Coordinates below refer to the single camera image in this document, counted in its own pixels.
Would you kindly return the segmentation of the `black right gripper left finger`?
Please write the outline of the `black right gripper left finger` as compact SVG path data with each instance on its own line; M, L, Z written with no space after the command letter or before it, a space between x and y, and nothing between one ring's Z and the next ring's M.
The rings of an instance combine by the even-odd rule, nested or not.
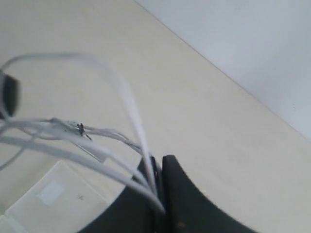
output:
M81 233L166 233L167 219L129 187Z

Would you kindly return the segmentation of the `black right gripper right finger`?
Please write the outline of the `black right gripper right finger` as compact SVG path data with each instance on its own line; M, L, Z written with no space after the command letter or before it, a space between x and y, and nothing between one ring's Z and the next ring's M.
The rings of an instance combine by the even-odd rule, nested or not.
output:
M205 197L173 155L162 159L162 180L169 233L254 232Z

